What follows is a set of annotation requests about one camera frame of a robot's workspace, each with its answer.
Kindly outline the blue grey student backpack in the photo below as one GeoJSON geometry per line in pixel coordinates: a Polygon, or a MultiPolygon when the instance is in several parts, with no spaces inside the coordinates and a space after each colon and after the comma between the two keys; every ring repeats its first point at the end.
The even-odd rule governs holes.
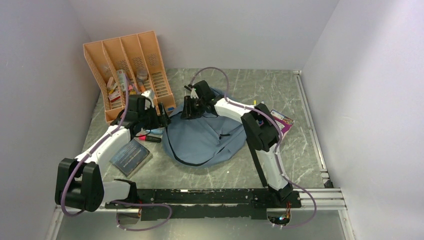
{"type": "Polygon", "coordinates": [[[245,144],[242,124],[245,110],[233,105],[226,109],[224,91],[211,89],[218,101],[218,113],[205,112],[196,119],[182,119],[184,104],[170,114],[164,128],[162,147],[174,161],[189,167],[206,168],[230,160],[245,144]]]}

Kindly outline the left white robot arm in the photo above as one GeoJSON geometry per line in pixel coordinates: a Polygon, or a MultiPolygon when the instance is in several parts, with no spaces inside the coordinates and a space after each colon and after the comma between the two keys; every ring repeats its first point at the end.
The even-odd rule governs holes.
{"type": "Polygon", "coordinates": [[[58,165],[54,200],[66,214],[66,208],[94,212],[105,203],[121,203],[132,208],[140,203],[135,182],[129,180],[150,152],[137,140],[149,138],[142,130],[170,124],[164,106],[160,113],[151,90],[130,95],[125,108],[106,132],[85,152],[64,158],[58,165]]]}

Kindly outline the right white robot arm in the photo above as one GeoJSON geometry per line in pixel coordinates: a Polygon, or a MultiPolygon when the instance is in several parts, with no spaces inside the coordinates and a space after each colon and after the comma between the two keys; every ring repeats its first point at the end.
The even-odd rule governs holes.
{"type": "Polygon", "coordinates": [[[280,155],[282,132],[263,103],[246,105],[215,93],[204,80],[185,86],[183,120],[200,118],[204,113],[226,117],[242,124],[246,142],[263,187],[270,192],[270,202],[282,207],[289,200],[293,185],[286,177],[280,155]]]}

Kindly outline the blue correction tape dispenser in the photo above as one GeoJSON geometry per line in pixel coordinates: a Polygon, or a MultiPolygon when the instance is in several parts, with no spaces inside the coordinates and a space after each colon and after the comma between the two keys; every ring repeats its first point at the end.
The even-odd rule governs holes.
{"type": "Polygon", "coordinates": [[[152,129],[152,130],[150,130],[150,133],[153,134],[153,135],[162,135],[163,130],[162,129],[152,129]]]}

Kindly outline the dark blue hardcover book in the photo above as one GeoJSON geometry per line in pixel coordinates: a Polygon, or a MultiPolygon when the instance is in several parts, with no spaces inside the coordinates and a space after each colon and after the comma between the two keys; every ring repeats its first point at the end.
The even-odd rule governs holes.
{"type": "Polygon", "coordinates": [[[132,139],[120,148],[109,162],[126,178],[131,178],[152,157],[153,154],[144,145],[132,139]]]}

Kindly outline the grey round jar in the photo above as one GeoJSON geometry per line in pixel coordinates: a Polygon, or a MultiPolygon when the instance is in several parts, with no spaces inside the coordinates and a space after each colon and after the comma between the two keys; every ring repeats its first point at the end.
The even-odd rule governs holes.
{"type": "Polygon", "coordinates": [[[138,81],[146,81],[149,78],[149,74],[145,69],[139,68],[136,72],[136,79],[138,81]]]}

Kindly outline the red white small box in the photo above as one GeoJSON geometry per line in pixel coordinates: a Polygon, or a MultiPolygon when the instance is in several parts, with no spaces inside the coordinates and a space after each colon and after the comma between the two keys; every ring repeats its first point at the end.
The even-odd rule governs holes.
{"type": "Polygon", "coordinates": [[[121,94],[118,90],[115,90],[114,92],[110,92],[108,94],[108,99],[111,103],[120,99],[120,98],[121,98],[121,94]]]}

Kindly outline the tall white carton box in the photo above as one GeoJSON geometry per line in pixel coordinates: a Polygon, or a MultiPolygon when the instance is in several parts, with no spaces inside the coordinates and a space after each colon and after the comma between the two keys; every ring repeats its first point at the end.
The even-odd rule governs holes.
{"type": "Polygon", "coordinates": [[[117,77],[118,77],[118,81],[121,85],[121,89],[125,92],[128,89],[128,78],[127,78],[127,74],[123,69],[119,69],[116,71],[117,77]]]}

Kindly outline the peach plastic file organizer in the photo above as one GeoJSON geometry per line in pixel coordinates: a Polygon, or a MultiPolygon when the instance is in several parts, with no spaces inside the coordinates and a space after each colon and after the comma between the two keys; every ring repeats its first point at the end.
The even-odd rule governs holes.
{"type": "Polygon", "coordinates": [[[143,92],[154,92],[153,102],[163,103],[167,108],[176,108],[174,95],[166,75],[159,42],[154,31],[110,38],[83,45],[85,60],[100,88],[105,121],[111,123],[125,106],[125,93],[118,85],[114,91],[120,92],[120,98],[114,102],[108,99],[112,82],[118,80],[117,70],[124,70],[129,80],[143,92]],[[137,70],[145,69],[148,79],[137,80],[137,70]]]}

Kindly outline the purple picture book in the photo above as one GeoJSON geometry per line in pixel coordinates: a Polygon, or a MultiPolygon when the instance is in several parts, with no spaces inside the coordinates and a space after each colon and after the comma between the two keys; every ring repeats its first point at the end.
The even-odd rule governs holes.
{"type": "Polygon", "coordinates": [[[288,132],[292,128],[294,121],[291,118],[289,118],[289,117],[283,115],[282,113],[276,111],[275,109],[272,109],[270,111],[270,114],[271,114],[272,118],[274,119],[275,123],[280,128],[280,132],[281,132],[280,140],[283,141],[283,139],[286,137],[286,135],[288,134],[288,132]]]}

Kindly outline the black mounting base rail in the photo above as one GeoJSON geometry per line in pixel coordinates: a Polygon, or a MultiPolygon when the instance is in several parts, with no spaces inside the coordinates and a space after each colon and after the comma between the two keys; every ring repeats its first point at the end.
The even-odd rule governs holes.
{"type": "Polygon", "coordinates": [[[267,188],[138,189],[141,220],[250,218],[268,219],[267,211],[302,207],[300,193],[279,200],[267,188]]]}

